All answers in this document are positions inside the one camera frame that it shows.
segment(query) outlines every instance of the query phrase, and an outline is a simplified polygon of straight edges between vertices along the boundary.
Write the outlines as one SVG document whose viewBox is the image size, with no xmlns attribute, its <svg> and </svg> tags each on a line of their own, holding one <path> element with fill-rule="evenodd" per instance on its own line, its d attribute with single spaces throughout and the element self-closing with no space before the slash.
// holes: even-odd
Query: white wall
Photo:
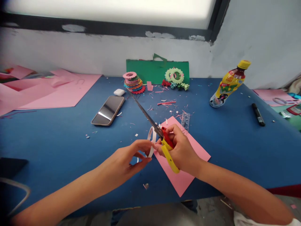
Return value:
<svg viewBox="0 0 301 226">
<path fill-rule="evenodd" d="M 126 59 L 189 61 L 190 74 L 207 76 L 211 46 L 203 41 L 86 35 L 5 28 L 1 32 L 0 64 L 12 63 L 38 72 L 58 67 L 77 73 L 122 76 Z"/>
<path fill-rule="evenodd" d="M 301 73 L 301 1 L 231 0 L 215 44 L 210 73 L 222 76 L 252 62 L 245 84 L 279 88 Z"/>
<path fill-rule="evenodd" d="M 252 61 L 245 84 L 278 88 L 301 72 L 301 1 L 231 0 L 213 46 L 203 41 L 1 30 L 0 64 L 44 72 L 121 76 L 126 59 L 189 61 L 190 77 L 223 77 L 241 59 Z"/>
</svg>

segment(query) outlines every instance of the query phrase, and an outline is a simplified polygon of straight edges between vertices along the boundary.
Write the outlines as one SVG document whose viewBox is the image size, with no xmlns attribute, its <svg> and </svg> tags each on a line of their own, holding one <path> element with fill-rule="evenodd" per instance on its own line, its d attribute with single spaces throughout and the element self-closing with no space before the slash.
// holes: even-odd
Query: red scissors handle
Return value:
<svg viewBox="0 0 301 226">
<path fill-rule="evenodd" d="M 171 146 L 174 149 L 175 147 L 174 147 L 173 142 L 171 141 L 171 139 L 169 138 L 169 136 L 166 132 L 166 128 L 162 127 L 161 129 L 162 129 L 162 132 L 163 132 L 164 140 L 166 141 L 166 143 L 168 143 L 169 146 Z"/>
</svg>

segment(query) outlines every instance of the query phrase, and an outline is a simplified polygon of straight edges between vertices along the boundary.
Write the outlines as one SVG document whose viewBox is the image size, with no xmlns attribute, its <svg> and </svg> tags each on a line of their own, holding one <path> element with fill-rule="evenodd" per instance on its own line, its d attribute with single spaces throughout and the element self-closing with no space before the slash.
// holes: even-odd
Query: blue table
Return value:
<svg viewBox="0 0 301 226">
<path fill-rule="evenodd" d="M 128 98 L 128 93 L 120 110 L 122 117 L 117 117 L 110 127 L 90 124 L 114 90 L 123 88 L 122 81 L 120 77 L 101 77 L 76 107 L 41 109 L 0 120 L 2 156 L 29 160 L 14 178 L 32 189 L 19 211 L 94 169 L 116 149 L 147 137 L 150 123 L 134 100 Z M 194 112 L 189 132 L 212 156 L 209 162 L 247 177 L 264 188 L 300 184 L 299 131 L 245 85 L 233 93 L 223 107 L 212 108 L 208 102 L 220 81 L 194 78 L 190 79 L 188 91 L 170 89 L 153 95 L 146 91 L 137 98 L 145 109 L 153 107 L 154 111 L 149 114 L 156 122 L 169 118 L 170 110 L 174 111 L 173 115 L 182 109 L 191 114 Z M 176 99 L 178 107 L 157 106 L 165 99 Z M 252 103 L 257 104 L 265 127 L 259 126 Z M 145 183 L 149 184 L 148 190 L 143 187 Z M 12 191 L 11 207 L 24 196 L 20 190 Z M 72 216 L 217 195 L 220 193 L 216 189 L 195 179 L 179 198 L 158 161 L 153 159 L 121 187 Z"/>
</svg>

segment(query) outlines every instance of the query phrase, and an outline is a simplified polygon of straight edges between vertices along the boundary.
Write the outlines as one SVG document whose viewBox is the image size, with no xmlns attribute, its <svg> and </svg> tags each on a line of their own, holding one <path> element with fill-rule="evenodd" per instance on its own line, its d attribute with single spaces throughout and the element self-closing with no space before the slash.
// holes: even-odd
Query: scissors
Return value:
<svg viewBox="0 0 301 226">
<path fill-rule="evenodd" d="M 167 132 L 166 132 L 166 128 L 162 127 L 160 128 L 153 120 L 152 118 L 148 115 L 148 113 L 144 110 L 144 108 L 139 104 L 139 102 L 136 100 L 136 98 L 134 97 L 134 95 L 129 91 L 130 95 L 132 96 L 132 98 L 136 101 L 136 103 L 138 104 L 139 108 L 141 109 L 141 111 L 144 113 L 144 115 L 146 116 L 146 118 L 148 119 L 148 121 L 151 123 L 151 125 L 154 127 L 154 132 L 156 132 L 160 139 L 161 139 L 161 143 L 162 143 L 162 151 L 165 155 L 165 158 L 169 164 L 169 166 L 171 167 L 171 169 L 173 170 L 174 173 L 179 173 L 180 170 L 178 169 L 178 167 L 175 165 L 175 163 L 173 162 L 172 157 L 170 156 L 169 151 L 171 151 L 172 149 L 174 149 L 174 145 L 172 143 L 172 141 L 170 140 Z"/>
</svg>

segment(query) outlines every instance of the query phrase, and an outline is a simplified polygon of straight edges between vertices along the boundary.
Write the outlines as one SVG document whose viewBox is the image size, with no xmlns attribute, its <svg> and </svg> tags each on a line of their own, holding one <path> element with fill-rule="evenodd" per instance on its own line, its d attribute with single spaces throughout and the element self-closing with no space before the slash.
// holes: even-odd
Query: left hand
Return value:
<svg viewBox="0 0 301 226">
<path fill-rule="evenodd" d="M 142 170 L 151 161 L 151 158 L 144 157 L 138 151 L 144 152 L 147 156 L 151 147 L 155 147 L 155 145 L 149 140 L 136 140 L 130 146 L 117 149 L 100 166 L 95 168 L 98 186 L 95 189 L 101 192 L 98 196 L 109 193 Z M 142 159 L 142 161 L 131 165 L 133 156 Z"/>
</svg>

